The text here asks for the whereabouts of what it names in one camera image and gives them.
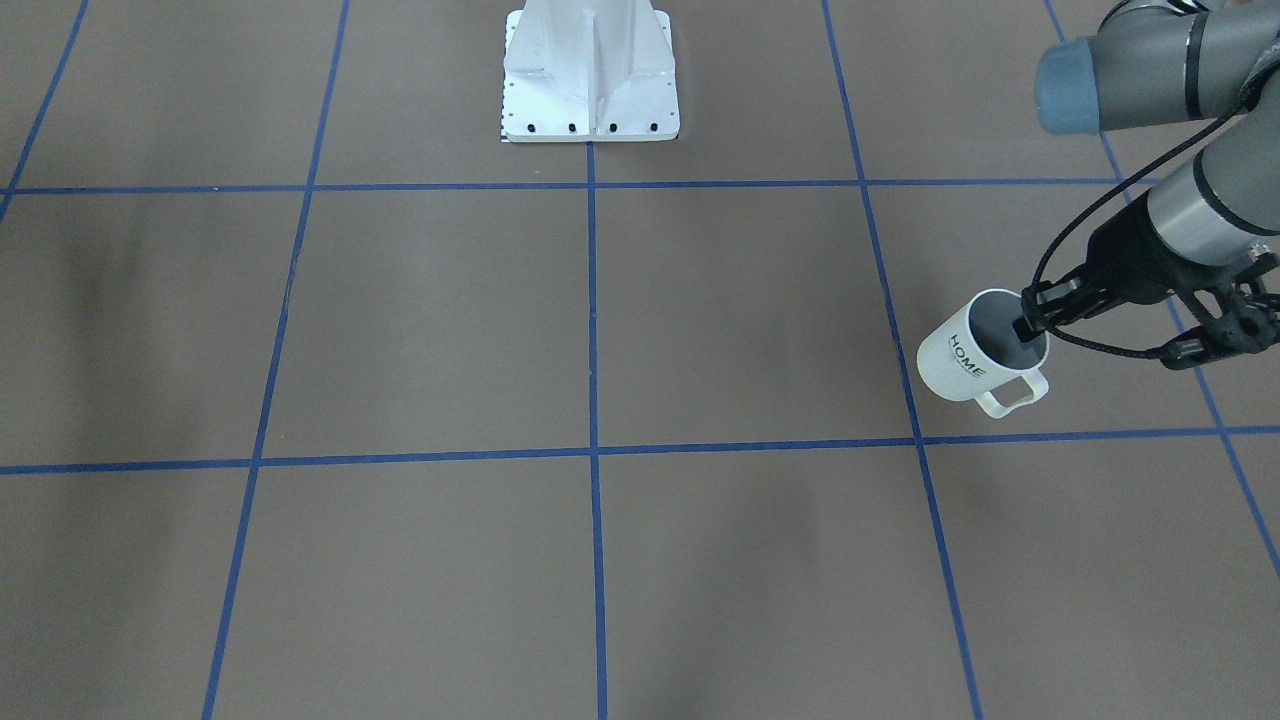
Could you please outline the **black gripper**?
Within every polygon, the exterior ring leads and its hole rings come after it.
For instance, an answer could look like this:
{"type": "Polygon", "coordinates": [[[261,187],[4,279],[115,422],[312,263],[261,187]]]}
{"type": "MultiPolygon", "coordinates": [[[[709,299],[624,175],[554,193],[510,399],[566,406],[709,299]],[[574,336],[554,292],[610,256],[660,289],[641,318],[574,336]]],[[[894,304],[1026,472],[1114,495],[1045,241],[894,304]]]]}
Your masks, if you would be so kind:
{"type": "Polygon", "coordinates": [[[1197,265],[1174,252],[1156,231],[1149,195],[1143,193],[1093,231],[1085,260],[1066,278],[1038,281],[1021,291],[1012,333],[1019,343],[1046,334],[1082,343],[1082,338],[1060,327],[1079,322],[1085,313],[1105,313],[1124,304],[1156,305],[1190,290],[1196,279],[1197,265]]]}

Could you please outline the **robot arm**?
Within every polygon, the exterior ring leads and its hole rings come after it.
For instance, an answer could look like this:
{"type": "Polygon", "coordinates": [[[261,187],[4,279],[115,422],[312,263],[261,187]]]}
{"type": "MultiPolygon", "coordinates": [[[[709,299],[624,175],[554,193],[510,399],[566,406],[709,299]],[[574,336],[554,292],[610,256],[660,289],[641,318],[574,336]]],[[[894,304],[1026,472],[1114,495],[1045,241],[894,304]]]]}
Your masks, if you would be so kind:
{"type": "Polygon", "coordinates": [[[1277,4],[1124,1],[1036,72],[1053,135],[1234,119],[1091,236],[1068,275],[1088,313],[1215,284],[1277,236],[1277,4]]]}

